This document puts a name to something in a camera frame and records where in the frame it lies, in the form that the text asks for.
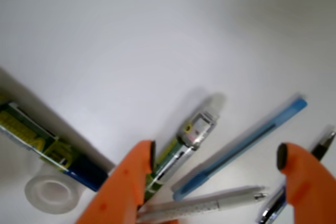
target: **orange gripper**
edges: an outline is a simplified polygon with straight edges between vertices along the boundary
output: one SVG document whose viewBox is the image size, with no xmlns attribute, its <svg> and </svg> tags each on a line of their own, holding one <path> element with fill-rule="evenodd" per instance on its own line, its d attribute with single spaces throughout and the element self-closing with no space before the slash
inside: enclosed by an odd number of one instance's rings
<svg viewBox="0 0 336 224">
<path fill-rule="evenodd" d="M 145 178 L 152 171 L 154 156 L 155 142 L 138 143 L 102 185 L 76 224 L 135 224 L 137 209 L 144 203 Z"/>
<path fill-rule="evenodd" d="M 286 199 L 294 206 L 295 224 L 336 223 L 336 180 L 302 147 L 278 148 L 278 169 L 286 175 Z"/>
</svg>

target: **white table surface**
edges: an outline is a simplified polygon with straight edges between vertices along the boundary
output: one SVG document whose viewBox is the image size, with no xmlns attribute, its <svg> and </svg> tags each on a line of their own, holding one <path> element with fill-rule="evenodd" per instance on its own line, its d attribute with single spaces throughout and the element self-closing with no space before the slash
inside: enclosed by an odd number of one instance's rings
<svg viewBox="0 0 336 224">
<path fill-rule="evenodd" d="M 190 196 L 254 184 L 272 192 L 283 179 L 278 145 L 308 147 L 336 123 L 335 3 L 0 0 L 0 66 L 115 164 L 142 139 L 156 139 L 161 150 L 204 98 L 223 95 L 218 127 L 153 202 L 170 201 L 173 183 L 300 92 L 304 111 Z M 74 223 L 93 197 L 86 190 L 65 215 L 41 213 L 24 196 L 27 152 L 2 143 L 2 153 L 1 223 Z M 334 175 L 335 155 L 332 145 L 323 159 Z M 181 223 L 253 223 L 260 205 Z M 290 207 L 280 223 L 292 223 Z"/>
</svg>

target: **blue marker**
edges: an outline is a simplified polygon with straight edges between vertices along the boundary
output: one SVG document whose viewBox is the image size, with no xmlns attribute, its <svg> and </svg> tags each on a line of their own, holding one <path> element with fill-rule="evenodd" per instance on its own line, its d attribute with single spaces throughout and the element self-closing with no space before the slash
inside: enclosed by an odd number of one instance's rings
<svg viewBox="0 0 336 224">
<path fill-rule="evenodd" d="M 302 98 L 298 98 L 295 102 L 293 102 L 282 112 L 272 118 L 268 123 L 261 126 L 250 136 L 246 137 L 243 141 L 237 144 L 232 150 L 226 153 L 215 163 L 211 164 L 208 168 L 205 168 L 203 171 L 193 176 L 187 183 L 185 183 L 182 187 L 174 192 L 173 199 L 175 201 L 180 201 L 181 199 L 183 199 L 193 190 L 207 182 L 208 179 L 211 178 L 211 176 L 215 175 L 219 170 L 224 168 L 232 160 L 234 160 L 244 151 L 252 147 L 267 134 L 271 133 L 273 130 L 280 127 L 283 123 L 291 119 L 295 114 L 300 112 L 306 106 L 307 102 Z"/>
</svg>

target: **metal pen tip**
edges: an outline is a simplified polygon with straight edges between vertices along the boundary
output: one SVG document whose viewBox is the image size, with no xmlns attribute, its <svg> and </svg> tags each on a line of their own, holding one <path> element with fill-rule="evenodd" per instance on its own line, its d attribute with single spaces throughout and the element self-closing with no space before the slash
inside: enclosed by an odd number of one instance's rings
<svg viewBox="0 0 336 224">
<path fill-rule="evenodd" d="M 333 131 L 331 132 L 328 137 L 322 141 L 320 144 L 326 148 L 329 148 L 329 146 L 331 145 L 332 141 L 335 139 L 335 136 L 336 136 L 336 132 Z"/>
<path fill-rule="evenodd" d="M 258 194 L 254 194 L 254 199 L 256 201 L 261 201 L 261 200 L 265 199 L 267 196 L 268 196 L 268 194 L 258 193 Z"/>
</svg>

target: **black pen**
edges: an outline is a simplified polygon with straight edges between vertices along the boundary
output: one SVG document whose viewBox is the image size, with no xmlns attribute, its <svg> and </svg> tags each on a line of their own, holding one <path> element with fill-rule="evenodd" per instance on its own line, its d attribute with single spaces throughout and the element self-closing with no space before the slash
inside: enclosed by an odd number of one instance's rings
<svg viewBox="0 0 336 224">
<path fill-rule="evenodd" d="M 336 136 L 336 132 L 325 135 L 312 150 L 311 154 L 319 161 L 327 152 L 329 146 Z M 258 224 L 271 224 L 279 216 L 286 206 L 286 187 L 283 185 L 269 200 L 257 219 Z"/>
</svg>

